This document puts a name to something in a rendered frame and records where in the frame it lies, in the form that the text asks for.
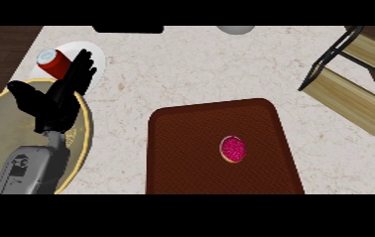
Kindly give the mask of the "pink round fruit slice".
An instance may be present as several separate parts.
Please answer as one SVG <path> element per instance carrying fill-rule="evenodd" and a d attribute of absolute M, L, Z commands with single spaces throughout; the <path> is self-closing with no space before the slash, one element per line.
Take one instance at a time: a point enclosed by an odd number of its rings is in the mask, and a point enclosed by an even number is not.
<path fill-rule="evenodd" d="M 220 144 L 220 154 L 228 163 L 237 163 L 246 156 L 245 142 L 236 136 L 227 136 Z"/>

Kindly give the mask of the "yellow rimmed round plate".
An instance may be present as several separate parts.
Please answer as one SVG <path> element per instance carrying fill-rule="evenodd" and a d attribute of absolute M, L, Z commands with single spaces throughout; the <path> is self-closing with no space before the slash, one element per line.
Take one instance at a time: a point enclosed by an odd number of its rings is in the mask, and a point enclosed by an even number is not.
<path fill-rule="evenodd" d="M 79 113 L 75 125 L 65 133 L 70 157 L 65 174 L 59 180 L 56 193 L 67 187 L 85 161 L 93 140 L 93 117 L 84 98 L 75 94 Z M 7 89 L 0 93 L 0 170 L 10 153 L 20 146 L 42 146 L 48 139 L 34 132 L 35 119 L 22 112 Z"/>

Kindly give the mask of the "brown rectangular tray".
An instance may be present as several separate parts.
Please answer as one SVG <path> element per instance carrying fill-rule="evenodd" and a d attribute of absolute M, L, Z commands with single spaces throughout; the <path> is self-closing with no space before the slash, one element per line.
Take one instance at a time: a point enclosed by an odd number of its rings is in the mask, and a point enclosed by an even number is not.
<path fill-rule="evenodd" d="M 246 156 L 228 163 L 236 136 Z M 302 186 L 273 104 L 258 98 L 153 111 L 147 121 L 146 188 L 156 193 L 296 193 Z"/>

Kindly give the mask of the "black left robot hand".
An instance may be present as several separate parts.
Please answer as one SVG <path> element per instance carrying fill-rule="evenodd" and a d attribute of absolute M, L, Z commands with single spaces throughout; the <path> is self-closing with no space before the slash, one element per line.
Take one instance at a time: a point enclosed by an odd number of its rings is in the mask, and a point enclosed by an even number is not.
<path fill-rule="evenodd" d="M 51 84 L 45 93 L 23 81 L 11 80 L 7 83 L 17 108 L 35 117 L 35 132 L 39 134 L 47 131 L 65 133 L 75 124 L 79 112 L 75 93 L 85 95 L 96 73 L 91 55 L 90 51 L 81 49 L 65 77 Z"/>

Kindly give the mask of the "black flat appliance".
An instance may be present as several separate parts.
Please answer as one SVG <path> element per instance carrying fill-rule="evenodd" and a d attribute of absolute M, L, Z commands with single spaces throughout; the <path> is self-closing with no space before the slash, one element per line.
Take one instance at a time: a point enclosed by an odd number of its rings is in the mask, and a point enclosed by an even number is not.
<path fill-rule="evenodd" d="M 93 26 L 98 33 L 161 34 L 163 26 Z"/>

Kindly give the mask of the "red can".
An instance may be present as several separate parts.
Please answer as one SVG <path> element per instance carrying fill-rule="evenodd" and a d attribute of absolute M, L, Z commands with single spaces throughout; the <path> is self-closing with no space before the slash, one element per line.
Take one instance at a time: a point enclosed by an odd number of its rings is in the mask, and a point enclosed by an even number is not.
<path fill-rule="evenodd" d="M 70 59 L 57 49 L 45 49 L 36 55 L 36 66 L 54 79 L 65 78 L 70 63 Z"/>

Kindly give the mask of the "wooden tiered shelf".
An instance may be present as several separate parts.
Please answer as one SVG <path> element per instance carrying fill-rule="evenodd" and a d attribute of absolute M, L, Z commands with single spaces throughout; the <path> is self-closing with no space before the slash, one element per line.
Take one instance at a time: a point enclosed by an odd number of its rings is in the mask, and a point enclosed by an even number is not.
<path fill-rule="evenodd" d="M 345 26 L 345 33 L 314 61 L 298 88 L 375 136 L 375 94 L 326 67 L 336 56 L 358 64 L 375 79 L 375 26 Z"/>

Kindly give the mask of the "grey round object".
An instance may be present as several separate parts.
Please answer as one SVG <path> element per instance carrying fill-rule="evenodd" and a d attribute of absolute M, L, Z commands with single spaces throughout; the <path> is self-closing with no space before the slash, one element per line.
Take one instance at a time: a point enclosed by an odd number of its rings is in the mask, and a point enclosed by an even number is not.
<path fill-rule="evenodd" d="M 218 29 L 228 35 L 243 35 L 254 28 L 254 26 L 218 26 Z"/>

